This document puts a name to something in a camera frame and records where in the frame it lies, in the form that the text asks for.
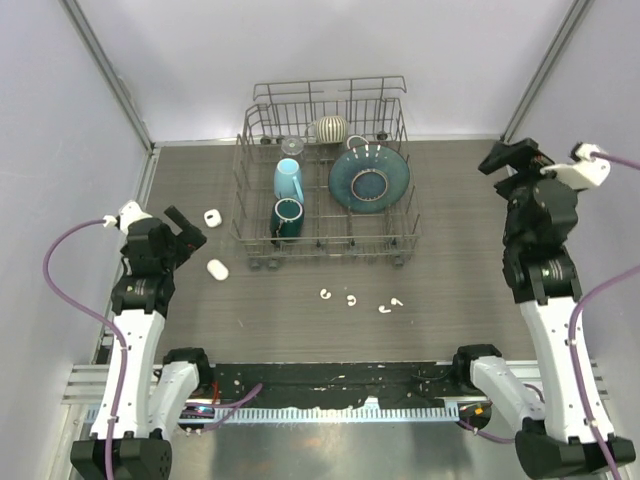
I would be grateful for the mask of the oval white charging case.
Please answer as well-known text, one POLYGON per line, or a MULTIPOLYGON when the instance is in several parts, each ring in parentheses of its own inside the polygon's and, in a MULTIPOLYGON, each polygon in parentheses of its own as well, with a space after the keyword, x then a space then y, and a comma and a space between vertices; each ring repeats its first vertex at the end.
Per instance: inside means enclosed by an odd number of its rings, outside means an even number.
POLYGON ((225 281, 229 277, 229 269, 218 259, 209 260, 206 270, 217 281, 225 281))

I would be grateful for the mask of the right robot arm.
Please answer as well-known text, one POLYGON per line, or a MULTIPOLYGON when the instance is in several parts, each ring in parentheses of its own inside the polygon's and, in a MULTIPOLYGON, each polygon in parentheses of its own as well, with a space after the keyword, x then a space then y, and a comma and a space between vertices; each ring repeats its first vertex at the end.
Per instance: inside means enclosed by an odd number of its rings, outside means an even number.
POLYGON ((565 246, 578 224, 578 196, 601 186, 617 159, 599 146, 577 143, 568 163, 556 163, 537 142, 496 141, 478 169, 511 174, 497 182, 507 203, 503 275, 531 335, 542 392, 517 378, 489 344, 458 349, 451 380, 457 391, 479 390, 514 432, 521 468, 531 479, 608 473, 634 462, 631 440, 616 434, 595 383, 582 313, 587 303, 638 268, 583 293, 565 246))

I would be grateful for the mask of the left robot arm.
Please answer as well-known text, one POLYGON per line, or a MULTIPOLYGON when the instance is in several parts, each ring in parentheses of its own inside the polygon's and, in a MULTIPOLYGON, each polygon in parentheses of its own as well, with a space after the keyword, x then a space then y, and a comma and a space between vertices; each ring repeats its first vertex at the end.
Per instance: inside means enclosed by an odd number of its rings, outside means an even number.
POLYGON ((174 273, 207 241, 175 206, 160 219, 134 201, 115 218, 125 235, 125 271, 112 289, 114 345, 105 391, 87 440, 73 443, 70 461, 84 479, 166 479, 171 436, 190 398, 210 391, 214 371, 205 351, 184 347, 154 359, 175 292, 174 273))

